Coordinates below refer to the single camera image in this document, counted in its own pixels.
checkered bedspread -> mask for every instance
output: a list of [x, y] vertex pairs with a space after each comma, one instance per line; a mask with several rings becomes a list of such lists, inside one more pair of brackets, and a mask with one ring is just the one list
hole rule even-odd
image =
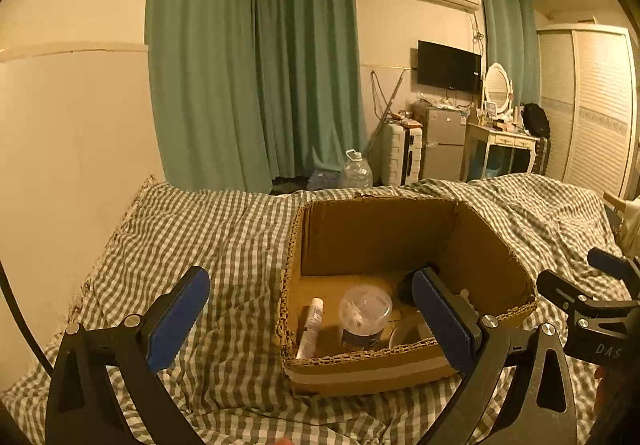
[[[266, 196], [245, 192], [184, 192], [153, 181], [143, 186], [70, 311], [87, 329], [117, 325], [169, 291], [190, 265], [210, 272], [211, 294], [174, 365], [159, 374], [205, 443], [415, 443], [450, 398], [460, 377], [372, 396], [293, 396], [271, 343], [289, 223], [303, 203], [349, 198], [350, 189]], [[465, 200], [507, 241], [533, 281], [545, 268], [600, 299], [627, 298], [623, 285], [590, 268], [594, 246], [621, 255], [602, 203], [588, 190], [542, 176], [512, 174], [469, 184], [428, 180], [380, 187], [375, 195], [425, 194]], [[565, 317], [540, 298], [526, 320], [549, 321], [566, 336]], [[53, 362], [62, 334], [46, 347]], [[578, 442], [593, 418], [594, 366], [568, 358], [576, 401]], [[485, 436], [506, 394], [506, 369], [475, 439]], [[137, 439], [152, 443], [122, 377], [110, 370], [116, 395]], [[44, 443], [49, 378], [39, 365], [2, 401], [35, 444]]]

teal curtain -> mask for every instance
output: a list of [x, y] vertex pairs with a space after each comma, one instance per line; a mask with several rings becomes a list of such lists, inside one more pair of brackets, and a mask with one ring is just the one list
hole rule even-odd
[[532, 0], [482, 0], [486, 61], [513, 81], [513, 105], [540, 102], [540, 51]]
[[255, 0], [271, 176], [340, 170], [365, 146], [355, 0]]
[[252, 0], [146, 0], [145, 41], [167, 180], [269, 192]]

metal bolt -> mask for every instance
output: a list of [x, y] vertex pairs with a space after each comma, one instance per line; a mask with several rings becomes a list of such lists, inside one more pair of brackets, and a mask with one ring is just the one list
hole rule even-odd
[[553, 324], [548, 324], [545, 322], [544, 324], [542, 324], [542, 330], [550, 337], [556, 334], [556, 328], [553, 326]]
[[124, 325], [127, 328], [135, 328], [138, 324], [140, 324], [140, 315], [129, 315], [126, 319], [124, 319]]
[[482, 325], [486, 328], [497, 328], [498, 319], [493, 315], [485, 315], [484, 317], [482, 317]]
[[80, 324], [78, 324], [77, 322], [71, 322], [71, 324], [69, 324], [69, 326], [66, 327], [66, 334], [67, 335], [75, 335], [76, 333], [78, 333], [80, 330]]

oval mirror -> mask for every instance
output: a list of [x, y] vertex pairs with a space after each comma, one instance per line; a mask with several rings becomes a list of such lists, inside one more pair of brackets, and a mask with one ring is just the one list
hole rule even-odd
[[510, 107], [510, 83], [507, 72], [497, 63], [491, 64], [484, 77], [482, 98], [484, 102], [495, 105], [496, 114], [501, 114]]

flat screen tv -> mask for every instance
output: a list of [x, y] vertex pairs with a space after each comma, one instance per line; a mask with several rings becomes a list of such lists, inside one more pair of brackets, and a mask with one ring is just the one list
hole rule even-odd
[[470, 51], [418, 41], [418, 84], [479, 94], [480, 65]]

